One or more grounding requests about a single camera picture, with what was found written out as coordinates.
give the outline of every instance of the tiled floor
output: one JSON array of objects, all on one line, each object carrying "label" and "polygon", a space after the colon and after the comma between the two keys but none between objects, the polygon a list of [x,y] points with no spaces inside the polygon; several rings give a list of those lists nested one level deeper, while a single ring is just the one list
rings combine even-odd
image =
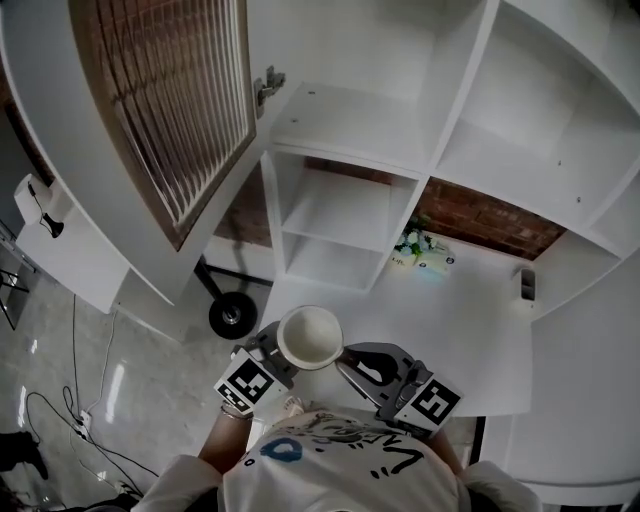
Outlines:
[{"label": "tiled floor", "polygon": [[[240,282],[216,277],[223,290]],[[262,312],[269,288],[251,284],[248,293]],[[100,393],[100,377],[113,315],[104,315],[77,299],[76,356],[80,404],[87,408]],[[41,278],[27,301],[14,333],[0,318],[0,431],[28,430],[25,396],[44,394],[65,417],[62,388],[74,389],[72,359],[73,295]],[[212,386],[229,362],[234,342],[211,333],[183,345],[141,327],[123,314],[115,317],[114,338],[102,401],[92,410],[91,431],[104,446],[161,472],[179,453],[196,453],[217,414],[220,399]],[[100,453],[77,437],[73,447],[83,463],[105,481],[83,469],[69,446],[69,428],[35,395],[29,399],[33,426],[50,469],[43,482],[30,466],[3,474],[9,485],[28,494],[28,503],[44,506],[89,505],[115,495],[107,482],[123,480]],[[456,451],[468,454],[475,420],[454,420],[447,431]],[[146,490],[155,478],[131,463],[118,462]]]}]

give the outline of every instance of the bracelet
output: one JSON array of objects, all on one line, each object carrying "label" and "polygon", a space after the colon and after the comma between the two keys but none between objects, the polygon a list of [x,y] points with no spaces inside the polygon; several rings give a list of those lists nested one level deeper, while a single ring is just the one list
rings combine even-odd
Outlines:
[{"label": "bracelet", "polygon": [[[247,420],[252,420],[253,419],[253,414],[247,414],[246,416],[240,414],[240,411],[237,411],[238,414],[234,414],[233,412],[231,412],[230,410],[227,410],[225,408],[225,405],[227,404],[222,404],[220,406],[220,412],[222,414],[224,414],[225,416],[227,416],[228,418],[231,418],[233,420],[240,420],[240,421],[247,421]],[[233,409],[231,406],[227,406],[229,409],[232,409],[233,411],[236,411],[236,409]]]}]

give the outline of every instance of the wooden slatted door panel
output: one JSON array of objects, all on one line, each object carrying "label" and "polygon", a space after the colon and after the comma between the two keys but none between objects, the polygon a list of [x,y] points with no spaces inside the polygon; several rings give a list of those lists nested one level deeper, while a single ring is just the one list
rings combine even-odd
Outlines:
[{"label": "wooden slatted door panel", "polygon": [[94,100],[176,250],[256,135],[246,0],[71,0]]}]

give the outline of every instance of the white cabinet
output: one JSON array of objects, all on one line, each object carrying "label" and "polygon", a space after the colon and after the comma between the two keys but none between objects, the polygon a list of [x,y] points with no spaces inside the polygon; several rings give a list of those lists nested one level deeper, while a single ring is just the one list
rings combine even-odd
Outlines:
[{"label": "white cabinet", "polygon": [[[626,6],[273,5],[271,50],[295,89],[263,158],[280,272],[368,291],[430,176],[572,232],[535,265],[540,314],[640,246],[640,17]],[[305,156],[394,181],[304,169]]]},{"label": "white cabinet", "polygon": [[610,269],[640,245],[640,18],[624,0],[246,0],[252,79],[274,65],[286,82],[179,251],[109,139],[62,4],[3,2],[9,81],[65,189],[170,301],[261,155],[277,270],[316,283],[369,290],[430,176],[579,236],[540,263],[550,275],[581,247]]}]

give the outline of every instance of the black caster wheel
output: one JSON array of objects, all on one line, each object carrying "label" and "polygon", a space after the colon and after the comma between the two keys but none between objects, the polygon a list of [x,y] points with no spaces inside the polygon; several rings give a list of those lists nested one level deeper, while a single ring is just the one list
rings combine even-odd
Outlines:
[{"label": "black caster wheel", "polygon": [[[209,325],[221,338],[243,338],[255,327],[258,308],[248,295],[241,292],[228,292],[222,297],[226,311],[222,302],[216,300],[209,310]],[[233,315],[228,313],[229,310],[233,311]]]}]

